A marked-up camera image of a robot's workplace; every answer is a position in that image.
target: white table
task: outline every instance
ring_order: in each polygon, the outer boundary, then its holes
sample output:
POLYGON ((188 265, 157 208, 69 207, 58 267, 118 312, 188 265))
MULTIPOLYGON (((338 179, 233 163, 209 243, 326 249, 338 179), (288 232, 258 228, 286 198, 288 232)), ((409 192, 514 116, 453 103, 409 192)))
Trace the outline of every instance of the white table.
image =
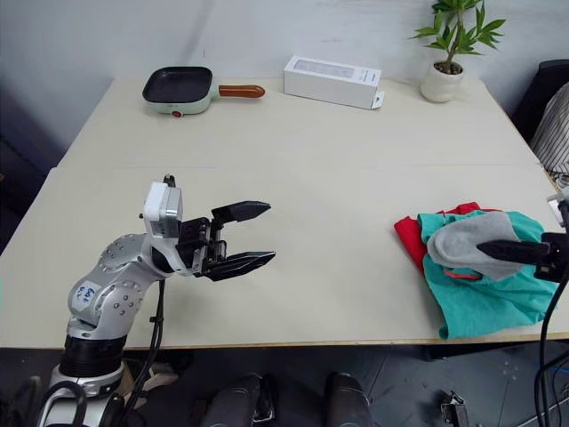
POLYGON ((116 80, 60 166, 267 167, 318 165, 537 165, 539 162, 479 80, 453 102, 425 101, 415 86, 381 81, 384 106, 363 110, 282 93, 259 83, 259 100, 213 101, 174 119, 148 109, 144 80, 116 80))
MULTIPOLYGON (((0 257, 2 346, 63 345, 70 287, 107 243, 143 232, 138 213, 148 186, 167 172, 182 188, 185 219, 243 199, 271 203, 256 220, 229 224, 223 236, 232 254, 276 250, 276 258, 254 273, 217 283, 169 279, 164 347, 438 342, 442 315, 399 244, 395 221, 476 200, 559 230, 544 199, 552 188, 538 165, 71 166, 52 170, 0 257)), ((155 306, 156 286, 128 347, 148 346, 155 306)), ((568 325, 565 294, 549 331, 567 336, 568 325)), ((536 339, 539 330, 520 327, 468 341, 536 339)))

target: label on robot arm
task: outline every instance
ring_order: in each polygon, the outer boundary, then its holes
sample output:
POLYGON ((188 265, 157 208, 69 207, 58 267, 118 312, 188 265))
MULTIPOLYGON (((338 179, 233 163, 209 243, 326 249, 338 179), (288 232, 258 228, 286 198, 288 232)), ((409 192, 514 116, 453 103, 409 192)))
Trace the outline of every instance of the label on robot arm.
POLYGON ((83 311, 91 304, 100 286, 89 280, 85 280, 76 290, 71 307, 77 311, 83 311))

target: green leaves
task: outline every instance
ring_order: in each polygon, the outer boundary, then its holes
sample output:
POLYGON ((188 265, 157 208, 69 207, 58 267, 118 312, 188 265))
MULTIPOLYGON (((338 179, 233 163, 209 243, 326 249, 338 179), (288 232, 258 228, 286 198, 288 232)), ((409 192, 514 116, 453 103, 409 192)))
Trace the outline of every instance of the green leaves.
POLYGON ((484 25, 484 18, 486 15, 486 9, 484 3, 482 3, 482 8, 478 10, 477 8, 477 34, 482 30, 484 25))
POLYGON ((440 32, 441 27, 443 26, 443 18, 444 18, 445 14, 442 12, 437 12, 437 14, 435 15, 435 24, 433 26, 433 29, 437 32, 437 34, 440 32))
POLYGON ((411 38, 422 38, 422 37, 437 36, 438 35, 438 31, 436 31, 434 28, 431 28, 431 27, 419 28, 419 29, 415 29, 415 31, 419 34, 417 34, 415 37, 411 37, 411 38))
POLYGON ((415 29, 417 33, 411 38, 434 37, 435 41, 426 47, 440 49, 448 53, 448 61, 455 54, 479 55, 474 46, 480 42, 496 49, 503 36, 496 32, 506 20, 493 20, 485 24, 486 9, 484 0, 437 0, 432 5, 435 19, 432 27, 415 29), (466 11, 476 8, 476 26, 466 30, 463 15, 466 11))
POLYGON ((484 28, 482 28, 482 32, 483 33, 488 33, 490 31, 493 31, 495 29, 498 29, 499 27, 502 26, 502 24, 506 22, 506 20, 493 20, 492 22, 490 22, 488 25, 486 25, 484 28))

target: orange pan handle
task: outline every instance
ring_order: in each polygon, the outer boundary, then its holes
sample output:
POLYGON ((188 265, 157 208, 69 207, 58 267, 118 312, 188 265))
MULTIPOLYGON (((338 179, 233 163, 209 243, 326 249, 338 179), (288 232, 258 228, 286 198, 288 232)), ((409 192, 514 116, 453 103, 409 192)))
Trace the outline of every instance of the orange pan handle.
POLYGON ((220 96, 238 96, 240 98, 260 98, 265 90, 257 85, 229 86, 220 85, 220 96))

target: gray sock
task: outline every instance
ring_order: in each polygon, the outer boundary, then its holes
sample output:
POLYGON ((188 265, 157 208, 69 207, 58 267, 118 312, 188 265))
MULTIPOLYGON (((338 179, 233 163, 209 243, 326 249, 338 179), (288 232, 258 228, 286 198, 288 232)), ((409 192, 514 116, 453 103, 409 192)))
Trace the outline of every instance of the gray sock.
POLYGON ((518 273, 523 264, 495 260, 478 250, 479 243, 491 240, 519 242, 506 213, 488 212, 445 225, 431 236, 427 250, 437 264, 473 269, 492 280, 518 273))

